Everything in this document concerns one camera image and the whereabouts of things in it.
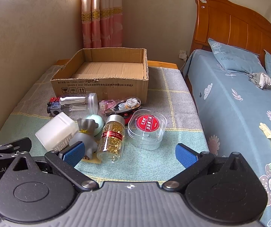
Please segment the white plastic bottle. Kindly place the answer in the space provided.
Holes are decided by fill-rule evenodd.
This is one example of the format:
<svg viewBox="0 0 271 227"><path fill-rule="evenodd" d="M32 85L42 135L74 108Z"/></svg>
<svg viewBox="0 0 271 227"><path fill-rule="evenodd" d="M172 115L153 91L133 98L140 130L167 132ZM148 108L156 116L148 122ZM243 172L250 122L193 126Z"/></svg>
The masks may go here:
<svg viewBox="0 0 271 227"><path fill-rule="evenodd" d="M78 124L61 112L40 128L35 136L47 151L61 151L77 132Z"/></svg>

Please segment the grey cartoon figurine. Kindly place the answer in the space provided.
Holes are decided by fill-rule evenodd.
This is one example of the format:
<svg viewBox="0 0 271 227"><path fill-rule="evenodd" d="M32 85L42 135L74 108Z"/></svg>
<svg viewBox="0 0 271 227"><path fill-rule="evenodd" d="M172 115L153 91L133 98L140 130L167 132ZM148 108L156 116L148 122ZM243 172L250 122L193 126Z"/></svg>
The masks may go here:
<svg viewBox="0 0 271 227"><path fill-rule="evenodd" d="M71 138L69 145L73 145L78 141L81 141L85 145L85 155L89 159L93 159L93 153L97 151L98 144L94 138L95 129L98 124L94 119L82 119L78 118L78 132Z"/></svg>

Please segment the clear bottle yellow capsules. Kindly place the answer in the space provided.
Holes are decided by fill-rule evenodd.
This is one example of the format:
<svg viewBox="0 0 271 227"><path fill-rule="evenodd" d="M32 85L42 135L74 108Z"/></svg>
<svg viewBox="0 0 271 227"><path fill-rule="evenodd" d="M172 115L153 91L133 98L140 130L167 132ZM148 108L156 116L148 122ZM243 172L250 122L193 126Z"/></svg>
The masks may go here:
<svg viewBox="0 0 271 227"><path fill-rule="evenodd" d="M122 157L125 139L125 121L120 115L113 114L102 129L97 158L101 162L114 163Z"/></svg>

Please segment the clear jar red label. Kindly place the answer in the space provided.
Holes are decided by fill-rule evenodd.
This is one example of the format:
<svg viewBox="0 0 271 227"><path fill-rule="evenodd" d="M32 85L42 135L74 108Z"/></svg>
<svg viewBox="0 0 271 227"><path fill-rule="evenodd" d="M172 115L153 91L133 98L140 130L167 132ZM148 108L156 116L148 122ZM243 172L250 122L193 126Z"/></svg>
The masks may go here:
<svg viewBox="0 0 271 227"><path fill-rule="evenodd" d="M154 151L161 144L166 126L167 119L161 113L139 109L128 122L129 142L135 147Z"/></svg>

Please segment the large clear plastic jar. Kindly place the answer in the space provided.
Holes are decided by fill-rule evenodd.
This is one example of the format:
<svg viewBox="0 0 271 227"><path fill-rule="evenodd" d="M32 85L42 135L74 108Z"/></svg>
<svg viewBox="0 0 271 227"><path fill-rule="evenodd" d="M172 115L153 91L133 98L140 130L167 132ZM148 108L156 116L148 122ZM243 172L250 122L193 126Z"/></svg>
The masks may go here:
<svg viewBox="0 0 271 227"><path fill-rule="evenodd" d="M87 93L84 96L60 97L60 106L69 112L85 111L88 114L98 113L98 101L96 93Z"/></svg>

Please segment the clear correction tape dispenser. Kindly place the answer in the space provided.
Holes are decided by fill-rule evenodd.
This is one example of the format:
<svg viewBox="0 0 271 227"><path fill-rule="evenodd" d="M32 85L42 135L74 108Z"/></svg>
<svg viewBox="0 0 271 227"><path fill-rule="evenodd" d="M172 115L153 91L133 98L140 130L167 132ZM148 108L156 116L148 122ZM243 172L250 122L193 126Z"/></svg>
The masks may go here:
<svg viewBox="0 0 271 227"><path fill-rule="evenodd" d="M107 108L104 113L106 116L127 113L132 110L138 109L141 104L142 102L138 97L127 97L123 100L115 100L114 105Z"/></svg>

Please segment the red toy car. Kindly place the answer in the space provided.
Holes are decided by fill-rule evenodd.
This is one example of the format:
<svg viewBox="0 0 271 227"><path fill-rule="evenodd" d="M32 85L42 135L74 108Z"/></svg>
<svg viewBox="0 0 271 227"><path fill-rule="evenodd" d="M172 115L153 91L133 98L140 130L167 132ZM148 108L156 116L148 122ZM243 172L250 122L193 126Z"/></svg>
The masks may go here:
<svg viewBox="0 0 271 227"><path fill-rule="evenodd" d="M128 122L130 121L131 117L133 116L133 114L136 112L136 110L131 110L129 112L125 112L122 114L122 117L124 118L125 121L125 125L128 125Z"/></svg>

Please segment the mint green round case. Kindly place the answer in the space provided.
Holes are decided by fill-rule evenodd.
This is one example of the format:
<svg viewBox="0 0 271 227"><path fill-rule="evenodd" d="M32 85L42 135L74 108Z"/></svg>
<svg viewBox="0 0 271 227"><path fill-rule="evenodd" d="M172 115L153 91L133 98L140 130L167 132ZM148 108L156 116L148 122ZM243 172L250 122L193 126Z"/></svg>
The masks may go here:
<svg viewBox="0 0 271 227"><path fill-rule="evenodd" d="M102 131L104 126L104 121L101 116L92 114L85 118L86 123L86 132L94 137L97 137L98 134Z"/></svg>

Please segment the grey green checked blanket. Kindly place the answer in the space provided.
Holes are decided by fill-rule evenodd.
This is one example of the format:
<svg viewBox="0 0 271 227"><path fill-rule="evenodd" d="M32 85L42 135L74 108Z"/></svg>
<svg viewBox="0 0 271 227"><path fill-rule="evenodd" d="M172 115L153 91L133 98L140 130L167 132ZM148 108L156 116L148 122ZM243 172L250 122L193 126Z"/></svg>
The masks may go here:
<svg viewBox="0 0 271 227"><path fill-rule="evenodd" d="M0 145L28 137L32 156L58 152L90 180L165 182L184 167L175 156L182 143L200 153L208 146L192 97L179 70L150 68L147 101L125 121L120 113L99 112L102 130L88 110L50 117L55 96L50 67L14 108L0 131Z"/></svg>

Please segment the open cardboard box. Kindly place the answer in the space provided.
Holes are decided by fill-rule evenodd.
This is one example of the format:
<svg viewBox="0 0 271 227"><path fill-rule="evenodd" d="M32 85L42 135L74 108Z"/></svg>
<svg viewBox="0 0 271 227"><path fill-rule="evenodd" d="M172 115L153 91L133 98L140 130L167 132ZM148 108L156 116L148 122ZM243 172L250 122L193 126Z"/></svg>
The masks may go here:
<svg viewBox="0 0 271 227"><path fill-rule="evenodd" d="M98 100L138 97L146 103L149 83L144 48L81 49L51 78L56 96L97 94Z"/></svg>

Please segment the crumpled grey cloth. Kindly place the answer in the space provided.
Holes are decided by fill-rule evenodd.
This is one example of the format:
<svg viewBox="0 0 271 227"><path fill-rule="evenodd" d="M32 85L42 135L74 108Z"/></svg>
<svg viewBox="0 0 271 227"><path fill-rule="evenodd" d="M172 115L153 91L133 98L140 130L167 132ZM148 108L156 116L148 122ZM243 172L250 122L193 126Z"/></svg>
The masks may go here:
<svg viewBox="0 0 271 227"><path fill-rule="evenodd" d="M250 73L249 81L261 90L271 89L271 78L265 73Z"/></svg>

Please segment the blue pillow near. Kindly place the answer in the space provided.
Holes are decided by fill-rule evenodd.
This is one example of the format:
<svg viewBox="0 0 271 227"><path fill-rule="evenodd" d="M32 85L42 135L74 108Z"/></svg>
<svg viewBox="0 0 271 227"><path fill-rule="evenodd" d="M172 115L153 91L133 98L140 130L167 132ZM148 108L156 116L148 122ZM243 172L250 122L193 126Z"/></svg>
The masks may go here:
<svg viewBox="0 0 271 227"><path fill-rule="evenodd" d="M214 57L227 71L243 73L265 73L258 55L242 48L229 46L208 38Z"/></svg>

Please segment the wooden bed headboard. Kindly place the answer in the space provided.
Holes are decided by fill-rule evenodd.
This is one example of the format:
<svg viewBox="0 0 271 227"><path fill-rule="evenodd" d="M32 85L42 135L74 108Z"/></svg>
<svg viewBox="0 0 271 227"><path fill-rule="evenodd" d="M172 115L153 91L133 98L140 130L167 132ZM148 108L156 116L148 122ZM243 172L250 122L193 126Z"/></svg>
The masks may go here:
<svg viewBox="0 0 271 227"><path fill-rule="evenodd" d="M259 55L271 54L271 23L258 12L229 0L195 0L196 23L190 51L210 50L208 39Z"/></svg>

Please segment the pink curtain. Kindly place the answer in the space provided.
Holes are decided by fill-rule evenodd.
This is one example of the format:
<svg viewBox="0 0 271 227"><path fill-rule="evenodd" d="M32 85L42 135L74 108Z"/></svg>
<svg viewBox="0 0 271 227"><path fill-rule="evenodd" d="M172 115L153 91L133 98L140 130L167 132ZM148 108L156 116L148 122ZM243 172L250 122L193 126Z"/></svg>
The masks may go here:
<svg viewBox="0 0 271 227"><path fill-rule="evenodd" d="M122 0L81 0L84 48L121 47Z"/></svg>

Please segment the white wall socket charger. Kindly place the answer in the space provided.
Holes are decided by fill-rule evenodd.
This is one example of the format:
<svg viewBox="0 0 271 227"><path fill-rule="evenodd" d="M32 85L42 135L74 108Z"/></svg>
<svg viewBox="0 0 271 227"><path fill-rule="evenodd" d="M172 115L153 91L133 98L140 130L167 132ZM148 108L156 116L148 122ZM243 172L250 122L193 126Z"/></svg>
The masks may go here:
<svg viewBox="0 0 271 227"><path fill-rule="evenodd" d="M180 50L178 57L179 59L182 59L184 62L186 62L188 58L187 51Z"/></svg>

